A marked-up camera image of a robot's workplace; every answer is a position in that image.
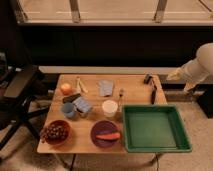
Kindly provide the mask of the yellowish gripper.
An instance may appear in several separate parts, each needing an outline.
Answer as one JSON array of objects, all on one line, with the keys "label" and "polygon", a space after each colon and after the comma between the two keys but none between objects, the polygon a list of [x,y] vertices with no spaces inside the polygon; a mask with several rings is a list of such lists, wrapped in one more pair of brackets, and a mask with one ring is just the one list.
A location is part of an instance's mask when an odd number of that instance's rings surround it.
[{"label": "yellowish gripper", "polygon": [[192,77],[186,73],[182,68],[177,68],[170,72],[167,75],[167,80],[182,80],[185,82],[185,86],[183,88],[184,92],[189,92],[191,89],[193,89],[196,84],[193,82]]}]

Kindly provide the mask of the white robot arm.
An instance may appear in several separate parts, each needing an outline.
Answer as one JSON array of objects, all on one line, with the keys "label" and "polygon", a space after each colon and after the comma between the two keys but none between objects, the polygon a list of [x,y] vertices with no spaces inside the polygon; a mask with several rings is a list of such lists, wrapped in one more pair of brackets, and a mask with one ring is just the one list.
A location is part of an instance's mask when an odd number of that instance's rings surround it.
[{"label": "white robot arm", "polygon": [[213,43],[206,43],[196,51],[196,57],[168,74],[167,80],[182,80],[184,91],[193,89],[209,75],[213,76]]}]

